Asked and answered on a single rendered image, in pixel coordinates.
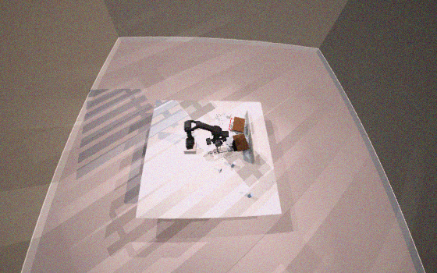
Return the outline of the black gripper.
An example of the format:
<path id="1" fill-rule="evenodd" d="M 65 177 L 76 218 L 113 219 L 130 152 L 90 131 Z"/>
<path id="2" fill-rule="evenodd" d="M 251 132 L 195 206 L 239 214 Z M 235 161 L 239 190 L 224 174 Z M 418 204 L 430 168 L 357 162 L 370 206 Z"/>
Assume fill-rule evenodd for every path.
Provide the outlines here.
<path id="1" fill-rule="evenodd" d="M 214 137 L 213 137 L 212 139 L 210 139 L 210 138 L 206 138 L 207 145 L 210 145 L 211 142 L 212 142 L 213 144 L 215 144 L 215 143 L 214 143 L 214 140 L 222 140 L 222 142 L 225 142 L 225 141 L 226 141 L 226 137 L 222 137 L 222 138 L 219 137 L 218 139 L 215 139 Z"/>

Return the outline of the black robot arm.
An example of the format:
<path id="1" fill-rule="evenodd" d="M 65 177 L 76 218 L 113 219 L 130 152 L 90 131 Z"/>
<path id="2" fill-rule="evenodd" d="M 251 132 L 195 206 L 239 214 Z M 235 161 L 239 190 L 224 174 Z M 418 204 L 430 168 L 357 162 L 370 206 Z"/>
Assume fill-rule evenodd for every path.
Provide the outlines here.
<path id="1" fill-rule="evenodd" d="M 196 126 L 191 128 L 191 123 L 196 123 Z M 211 132 L 211 135 L 214 136 L 215 139 L 218 139 L 219 137 L 229 137 L 229 131 L 222 131 L 222 128 L 220 126 L 210 126 L 206 123 L 203 123 L 201 121 L 194 121 L 194 120 L 187 120 L 184 122 L 184 131 L 187 132 L 187 138 L 186 138 L 186 148 L 187 150 L 193 149 L 194 146 L 194 136 L 192 136 L 191 131 L 194 131 L 195 129 L 204 129 Z M 221 140 L 214 140 L 215 146 L 220 147 L 223 145 L 223 142 Z"/>

